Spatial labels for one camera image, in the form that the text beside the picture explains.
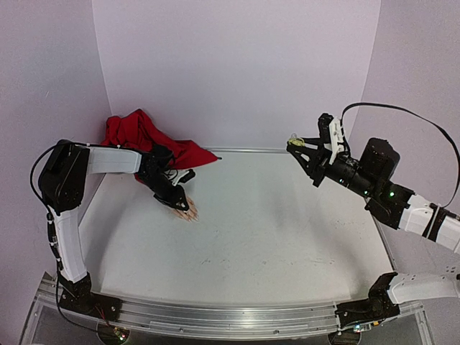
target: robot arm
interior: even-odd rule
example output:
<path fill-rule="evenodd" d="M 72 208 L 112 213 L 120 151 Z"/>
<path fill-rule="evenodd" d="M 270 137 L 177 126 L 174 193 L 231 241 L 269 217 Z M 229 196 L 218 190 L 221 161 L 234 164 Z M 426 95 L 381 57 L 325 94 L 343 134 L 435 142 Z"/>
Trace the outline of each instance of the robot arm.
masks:
<path fill-rule="evenodd" d="M 381 223 L 413 232 L 460 254 L 460 218 L 428 202 L 413 190 L 390 181 L 400 156 L 382 139 L 371 138 L 360 160 L 350 157 L 340 121 L 329 114 L 318 120 L 319 138 L 297 138 L 287 142 L 287 151 L 299 162 L 318 187 L 327 177 L 367 200 L 365 209 Z M 377 325 L 397 316 L 399 304 L 429 298 L 460 298 L 460 275 L 397 272 L 379 277 L 369 298 L 337 305 L 342 329 L 358 331 L 362 325 Z"/>
<path fill-rule="evenodd" d="M 116 320 L 119 304 L 116 298 L 91 292 L 91 278 L 86 270 L 78 232 L 78 209 L 83 199 L 86 176 L 96 173 L 136 173 L 154 197 L 165 205 L 188 210 L 185 191 L 171 182 L 169 170 L 173 154 L 163 146 L 151 152 L 102 146 L 83 146 L 61 140 L 52 151 L 38 181 L 42 197 L 50 213 L 48 239 L 59 268 L 59 280 L 71 298 L 61 299 L 61 306 L 79 313 L 92 313 L 94 306 L 102 308 L 109 320 Z M 180 174 L 180 182 L 194 176 L 192 170 Z"/>

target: red cloth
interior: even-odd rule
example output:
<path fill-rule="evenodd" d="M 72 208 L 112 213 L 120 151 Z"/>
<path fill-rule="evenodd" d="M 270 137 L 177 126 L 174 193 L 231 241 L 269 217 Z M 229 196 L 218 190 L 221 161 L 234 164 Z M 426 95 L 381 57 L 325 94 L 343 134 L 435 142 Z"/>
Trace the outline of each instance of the red cloth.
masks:
<path fill-rule="evenodd" d="M 175 169 L 190 169 L 217 160 L 217 157 L 202 149 L 192 140 L 172 140 L 154 126 L 152 120 L 141 109 L 124 117 L 107 119 L 106 138 L 102 145 L 121 145 L 150 151 L 153 144 L 166 146 L 174 153 Z"/>

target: white table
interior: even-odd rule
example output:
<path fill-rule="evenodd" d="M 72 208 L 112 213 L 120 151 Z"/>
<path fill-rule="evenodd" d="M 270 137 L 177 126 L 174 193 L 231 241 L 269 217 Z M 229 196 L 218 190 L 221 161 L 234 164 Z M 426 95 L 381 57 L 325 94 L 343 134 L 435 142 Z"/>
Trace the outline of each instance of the white table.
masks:
<path fill-rule="evenodd" d="M 364 200 L 320 188 L 288 154 L 218 152 L 184 185 L 188 223 L 133 175 L 107 175 L 80 224 L 93 289 L 174 303 L 290 305 L 365 298 L 392 268 Z"/>

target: table surface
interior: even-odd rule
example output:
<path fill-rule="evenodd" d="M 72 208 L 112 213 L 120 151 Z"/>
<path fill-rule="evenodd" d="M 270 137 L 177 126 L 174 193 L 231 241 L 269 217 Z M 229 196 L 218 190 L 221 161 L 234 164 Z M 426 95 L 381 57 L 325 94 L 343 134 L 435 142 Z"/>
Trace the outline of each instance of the table surface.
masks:
<path fill-rule="evenodd" d="M 93 289 L 174 303 L 287 305 L 365 298 L 392 268 L 364 200 L 290 156 L 219 152 L 176 218 L 133 175 L 109 174 L 80 224 Z"/>

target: wall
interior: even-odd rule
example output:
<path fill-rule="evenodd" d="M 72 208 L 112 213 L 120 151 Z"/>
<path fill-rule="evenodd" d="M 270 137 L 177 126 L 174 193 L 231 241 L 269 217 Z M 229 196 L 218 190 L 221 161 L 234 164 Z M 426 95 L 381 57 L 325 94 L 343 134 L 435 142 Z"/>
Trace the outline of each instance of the wall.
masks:
<path fill-rule="evenodd" d="M 380 1 L 286 5 L 94 1 L 113 114 L 142 107 L 172 137 L 208 147 L 317 136 L 319 115 L 362 97 Z"/>
<path fill-rule="evenodd" d="M 59 138 L 101 140 L 110 108 L 90 0 L 2 1 L 0 47 L 0 343 L 11 345 L 55 271 L 32 163 Z"/>
<path fill-rule="evenodd" d="M 460 3 L 384 0 L 363 101 L 407 107 L 444 127 L 460 145 Z M 452 196 L 454 151 L 437 129 L 401 112 L 361 108 L 350 145 L 360 157 L 370 137 L 400 153 L 394 182 L 436 203 Z M 450 209 L 460 212 L 460 196 Z M 401 272 L 440 272 L 460 257 L 412 234 L 386 230 Z M 425 303 L 437 344 L 460 343 L 460 300 Z"/>

